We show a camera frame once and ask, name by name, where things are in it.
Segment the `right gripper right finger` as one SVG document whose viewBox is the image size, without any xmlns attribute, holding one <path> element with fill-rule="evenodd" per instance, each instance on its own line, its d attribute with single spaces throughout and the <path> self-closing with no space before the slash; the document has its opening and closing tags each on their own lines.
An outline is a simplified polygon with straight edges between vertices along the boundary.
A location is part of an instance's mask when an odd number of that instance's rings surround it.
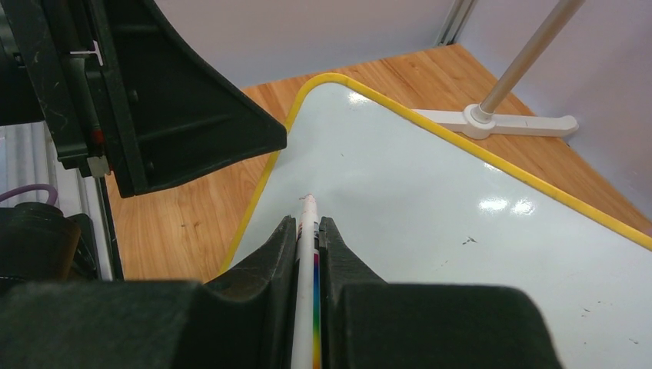
<svg viewBox="0 0 652 369">
<path fill-rule="evenodd" d="M 505 286 L 389 283 L 319 224 L 326 368 L 559 368 L 535 303 Z"/>
</svg>

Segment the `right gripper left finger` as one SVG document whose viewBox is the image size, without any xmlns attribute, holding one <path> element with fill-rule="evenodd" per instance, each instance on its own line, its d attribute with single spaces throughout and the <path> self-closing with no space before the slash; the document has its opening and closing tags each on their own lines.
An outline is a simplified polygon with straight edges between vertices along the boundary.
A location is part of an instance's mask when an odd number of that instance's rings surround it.
<svg viewBox="0 0 652 369">
<path fill-rule="evenodd" d="M 27 283 L 1 299 L 3 368 L 286 368 L 296 221 L 208 283 Z"/>
</svg>

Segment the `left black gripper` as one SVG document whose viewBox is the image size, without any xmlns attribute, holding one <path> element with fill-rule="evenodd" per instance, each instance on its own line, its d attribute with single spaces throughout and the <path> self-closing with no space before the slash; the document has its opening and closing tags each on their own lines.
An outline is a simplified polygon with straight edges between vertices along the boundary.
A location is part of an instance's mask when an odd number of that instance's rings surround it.
<svg viewBox="0 0 652 369">
<path fill-rule="evenodd" d="M 99 47 L 82 1 L 1 3 L 2 126 L 43 121 L 65 168 L 101 178 L 111 167 L 124 198 L 286 147 L 285 126 L 200 57 L 153 1 L 88 9 Z M 100 128 L 87 71 L 101 64 Z"/>
</svg>

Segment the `yellow framed whiteboard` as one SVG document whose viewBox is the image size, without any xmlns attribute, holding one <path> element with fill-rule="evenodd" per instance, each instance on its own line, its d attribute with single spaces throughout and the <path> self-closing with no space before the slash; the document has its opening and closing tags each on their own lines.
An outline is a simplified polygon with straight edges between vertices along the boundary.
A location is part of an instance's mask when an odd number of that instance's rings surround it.
<svg viewBox="0 0 652 369">
<path fill-rule="evenodd" d="M 651 239 L 337 73 L 308 80 L 225 267 L 303 197 L 390 282 L 491 284 L 532 298 L 567 368 L 651 366 Z"/>
</svg>

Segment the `white red marker pen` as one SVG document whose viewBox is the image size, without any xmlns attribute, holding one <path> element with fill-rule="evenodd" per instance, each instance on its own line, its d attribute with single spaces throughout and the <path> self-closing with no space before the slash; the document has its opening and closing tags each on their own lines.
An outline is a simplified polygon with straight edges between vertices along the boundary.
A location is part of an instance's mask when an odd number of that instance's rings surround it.
<svg viewBox="0 0 652 369">
<path fill-rule="evenodd" d="M 291 368 L 321 367 L 321 291 L 317 202 L 312 194 L 302 198 L 298 226 L 298 267 L 291 347 Z"/>
</svg>

